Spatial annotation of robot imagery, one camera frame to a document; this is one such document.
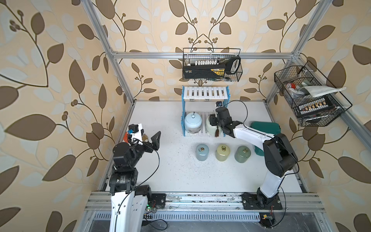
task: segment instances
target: wall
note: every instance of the wall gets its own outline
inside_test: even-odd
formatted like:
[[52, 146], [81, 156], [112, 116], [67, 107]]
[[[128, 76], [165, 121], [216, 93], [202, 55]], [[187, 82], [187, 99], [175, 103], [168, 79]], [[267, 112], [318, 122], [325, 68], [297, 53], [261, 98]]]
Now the wall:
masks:
[[0, 25], [0, 231], [73, 231], [128, 103], [79, 1], [0, 0]]
[[271, 90], [273, 73], [282, 69], [282, 60], [242, 60], [239, 82], [213, 82], [182, 78], [181, 62], [166, 59], [124, 59], [120, 63], [134, 98], [181, 100], [182, 86], [229, 86], [231, 99], [262, 100]]
[[120, 52], [174, 52], [176, 47], [291, 52], [316, 5], [315, 0], [93, 2], [112, 48]]
[[[119, 52], [181, 52], [182, 48], [195, 52], [199, 48], [215, 52], [214, 48], [291, 52], [316, 7], [315, 0], [301, 0], [297, 5], [293, 0], [92, 2], [112, 49]], [[273, 73], [283, 68], [281, 60], [244, 60], [243, 75], [238, 83], [197, 79], [183, 82], [179, 61], [126, 59], [119, 62], [133, 96], [140, 100], [180, 100], [179, 89], [183, 85], [229, 85], [232, 99], [262, 100], [273, 86]], [[140, 76], [132, 69], [132, 63], [147, 83], [143, 83], [144, 79], [142, 82], [135, 79]], [[260, 82], [259, 75], [264, 69], [267, 79]]]
[[[350, 111], [368, 129], [370, 9], [369, 1], [333, 1], [302, 54], [316, 61], [337, 87], [347, 87], [345, 94], [354, 104]], [[278, 95], [270, 108], [291, 140], [305, 184], [310, 192], [319, 193], [334, 228], [340, 232], [371, 231], [370, 151], [340, 118], [327, 127], [299, 127], [283, 97]]]

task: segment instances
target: yellow canister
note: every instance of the yellow canister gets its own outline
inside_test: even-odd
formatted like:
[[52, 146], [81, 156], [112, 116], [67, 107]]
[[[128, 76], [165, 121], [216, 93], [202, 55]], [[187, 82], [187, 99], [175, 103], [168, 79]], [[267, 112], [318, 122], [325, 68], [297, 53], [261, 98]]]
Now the yellow canister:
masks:
[[225, 161], [228, 158], [230, 152], [231, 149], [227, 145], [220, 144], [215, 151], [215, 157], [219, 161]]

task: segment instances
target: wire basket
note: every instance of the wire basket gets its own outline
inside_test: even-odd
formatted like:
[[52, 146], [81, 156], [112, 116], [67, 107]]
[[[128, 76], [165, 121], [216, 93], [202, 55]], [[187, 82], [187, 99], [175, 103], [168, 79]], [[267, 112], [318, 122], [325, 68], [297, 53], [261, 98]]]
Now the wire basket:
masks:
[[[322, 85], [314, 77], [312, 70], [308, 69], [308, 67], [314, 65], [308, 66], [307, 64], [308, 62], [304, 66], [290, 66], [275, 72], [275, 83], [291, 107], [300, 126], [325, 127], [348, 110], [352, 103], [341, 92], [339, 94], [344, 98], [345, 104], [348, 105], [346, 107], [344, 104], [340, 104], [338, 98], [334, 97], [335, 94], [326, 94], [320, 97], [312, 97], [311, 95], [292, 97], [287, 89], [292, 84], [297, 86], [307, 81], [312, 86]], [[320, 70], [318, 71], [332, 84]]]
[[[223, 66], [231, 58], [240, 55], [239, 48], [183, 48], [183, 79], [202, 81], [228, 81], [238, 82], [242, 76], [242, 66], [239, 65], [234, 72], [224, 71]], [[210, 65], [194, 66], [197, 62], [211, 61]]]

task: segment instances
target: white ceramic pot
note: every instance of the white ceramic pot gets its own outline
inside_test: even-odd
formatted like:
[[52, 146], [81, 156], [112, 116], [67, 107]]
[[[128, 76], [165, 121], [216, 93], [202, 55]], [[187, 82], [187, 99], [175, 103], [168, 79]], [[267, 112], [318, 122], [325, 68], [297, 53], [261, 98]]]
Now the white ceramic pot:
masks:
[[202, 118], [198, 113], [192, 112], [186, 115], [184, 119], [184, 127], [189, 133], [197, 133], [202, 127]]

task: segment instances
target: blue-gray canister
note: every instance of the blue-gray canister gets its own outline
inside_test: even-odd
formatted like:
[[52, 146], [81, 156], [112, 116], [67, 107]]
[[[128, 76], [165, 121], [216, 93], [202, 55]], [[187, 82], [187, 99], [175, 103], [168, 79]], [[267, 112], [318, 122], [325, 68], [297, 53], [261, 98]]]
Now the blue-gray canister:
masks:
[[206, 144], [200, 144], [196, 147], [196, 158], [199, 161], [205, 161], [209, 154], [209, 147]]

